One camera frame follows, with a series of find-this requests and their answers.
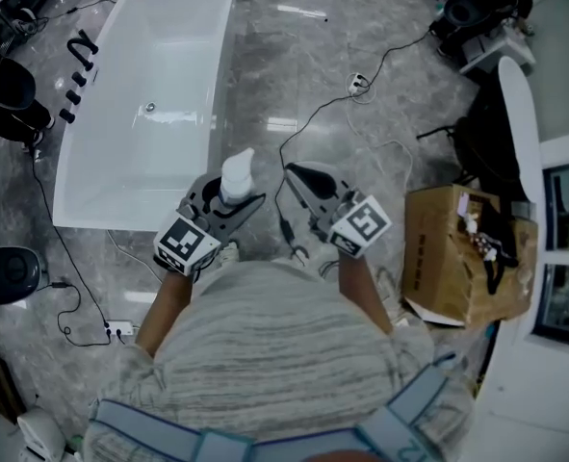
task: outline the gray marble floor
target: gray marble floor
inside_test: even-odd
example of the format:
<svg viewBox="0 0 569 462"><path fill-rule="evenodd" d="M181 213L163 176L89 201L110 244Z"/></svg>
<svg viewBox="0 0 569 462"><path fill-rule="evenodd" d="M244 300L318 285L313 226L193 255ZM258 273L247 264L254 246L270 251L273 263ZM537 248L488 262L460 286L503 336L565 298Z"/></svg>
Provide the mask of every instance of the gray marble floor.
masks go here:
<svg viewBox="0 0 569 462"><path fill-rule="evenodd" d="M50 0L40 14L55 15L93 1ZM38 98L52 112L65 104L64 93L77 68L65 42L80 28L95 38L112 6L104 2L51 20L42 33L13 53L35 75ZM287 12L295 9L305 12ZM384 50L420 37L434 13L435 0L237 0L226 152L254 147L257 185L273 194L281 177L277 146L320 104L342 95L350 73L373 76ZM338 103L324 109L285 149L287 160L337 164L350 180L377 197L395 225L371 248L369 259L373 267L384 266L394 277L401 271L403 182L409 160L397 144L378 149L369 145L397 140L407 146L414 157L408 190L449 182L459 172L449 142L440 136L417 142L415 135L456 120L476 92L435 53L435 46L428 37L391 54L375 82L371 104ZM359 136L349 127L346 108ZM49 203L63 130L64 123L58 121L42 143L37 161ZM281 206L313 262L333 255L309 235L307 214L287 191ZM62 228L61 232L106 317L141 323L158 288L153 276L118 253L104 231ZM122 247L150 260L152 234L116 231L114 236ZM242 228L239 239L244 259L287 254L272 197ZM39 250L54 279L79 286L46 215L29 157L18 144L1 139L0 244ZM63 323L71 327L77 342L102 341L98 312L84 288L79 288L83 304L77 313L62 317ZM25 307L0 308L0 355L11 366L20 393L28 405L39 396L38 404L54 414L68 436L86 427L88 403L119 347L113 342L108 347L78 348L65 340L57 314L74 306L76 299L72 290L49 289L30 297Z"/></svg>

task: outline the white bathtub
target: white bathtub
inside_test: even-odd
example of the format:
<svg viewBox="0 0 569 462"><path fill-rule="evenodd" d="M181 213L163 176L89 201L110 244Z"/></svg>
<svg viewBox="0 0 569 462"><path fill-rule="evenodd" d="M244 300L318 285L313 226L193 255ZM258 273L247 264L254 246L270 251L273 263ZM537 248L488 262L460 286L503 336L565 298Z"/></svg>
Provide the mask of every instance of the white bathtub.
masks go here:
<svg viewBox="0 0 569 462"><path fill-rule="evenodd" d="M157 231L196 176L218 168L234 2L117 2L93 69L76 62L88 83L65 126L56 226Z"/></svg>

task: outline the blue strap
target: blue strap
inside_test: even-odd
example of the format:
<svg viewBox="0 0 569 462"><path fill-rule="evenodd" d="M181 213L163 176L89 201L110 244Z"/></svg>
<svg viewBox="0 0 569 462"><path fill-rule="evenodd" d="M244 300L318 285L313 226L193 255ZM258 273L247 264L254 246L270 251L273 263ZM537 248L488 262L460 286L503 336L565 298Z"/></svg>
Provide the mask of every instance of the blue strap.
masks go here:
<svg viewBox="0 0 569 462"><path fill-rule="evenodd" d="M177 462L301 462L336 450L373 451L391 462L432 462L440 460L440 455L412 424L440 394L446 381L440 370L427 366L355 429L257 444L210 429L195 431L107 399L100 401L91 421Z"/></svg>

